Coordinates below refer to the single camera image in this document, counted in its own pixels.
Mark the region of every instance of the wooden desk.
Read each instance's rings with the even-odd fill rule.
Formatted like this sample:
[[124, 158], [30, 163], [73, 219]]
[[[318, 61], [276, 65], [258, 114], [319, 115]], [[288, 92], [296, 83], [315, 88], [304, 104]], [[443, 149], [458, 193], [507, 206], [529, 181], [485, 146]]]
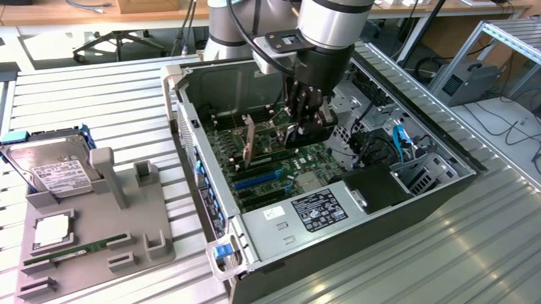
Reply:
[[[80, 3], [100, 4], [107, 1], [111, 1], [113, 6], [101, 8], [104, 13], [99, 14], [71, 6], [65, 0], [33, 0], [33, 5], [29, 6], [6, 6], [1, 15], [1, 22], [5, 26], [59, 25], [183, 20], [185, 16], [187, 4], [177, 11], [120, 14], [116, 0], [81, 0]], [[205, 1], [196, 2], [193, 19], [208, 19]]]
[[[418, 6], [415, 8], [413, 16], [418, 16], [419, 20], [415, 27], [413, 28], [410, 38], [406, 41], [406, 45], [398, 56], [398, 61], [403, 59], [407, 50], [411, 48], [413, 42], [421, 33], [421, 28], [426, 24], [427, 16], [430, 12], [433, 12], [437, 2], [437, 0], [433, 0], [429, 4]], [[521, 16], [523, 11], [531, 7], [531, 5], [523, 0], [511, 0], [511, 4], [514, 7], [514, 12], [511, 11], [511, 9], [509, 9], [507, 14], [502, 16], [502, 8], [498, 5], [487, 7], [474, 7], [469, 6], [459, 0], [447, 0], [438, 12], [438, 17], [454, 16], [455, 18], [435, 18], [422, 42], [429, 46], [429, 48], [435, 48], [434, 51], [441, 56], [454, 56], [481, 20], [497, 18], [515, 19]], [[376, 15], [379, 11], [403, 11], [407, 12], [409, 15], [413, 9], [413, 6], [407, 7], [403, 4], [388, 5], [383, 3], [379, 6], [380, 10], [375, 9], [371, 11], [374, 12], [374, 15]]]

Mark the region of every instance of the pcie slot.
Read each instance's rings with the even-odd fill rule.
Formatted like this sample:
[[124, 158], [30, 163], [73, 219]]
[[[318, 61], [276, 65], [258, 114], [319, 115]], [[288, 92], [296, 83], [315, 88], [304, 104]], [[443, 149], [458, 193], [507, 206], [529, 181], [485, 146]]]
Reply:
[[279, 176], [282, 175], [282, 172], [284, 171], [284, 169], [279, 169], [266, 175], [262, 175], [259, 177], [255, 177], [254, 179], [248, 179], [244, 180], [243, 182], [238, 182], [234, 185], [234, 189], [235, 190], [242, 190], [246, 189], [248, 187], [256, 186], [259, 184], [263, 184], [264, 182], [271, 182], [275, 181], [276, 179], [279, 179]]

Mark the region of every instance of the power supply label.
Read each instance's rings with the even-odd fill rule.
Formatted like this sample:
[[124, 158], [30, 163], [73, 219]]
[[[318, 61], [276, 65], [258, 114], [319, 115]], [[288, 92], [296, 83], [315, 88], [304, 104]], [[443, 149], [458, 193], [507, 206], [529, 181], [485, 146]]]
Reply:
[[52, 194], [88, 187], [91, 179], [79, 160], [32, 168], [36, 176]]
[[291, 202], [304, 228], [310, 232], [347, 219], [347, 214], [330, 189], [324, 189]]

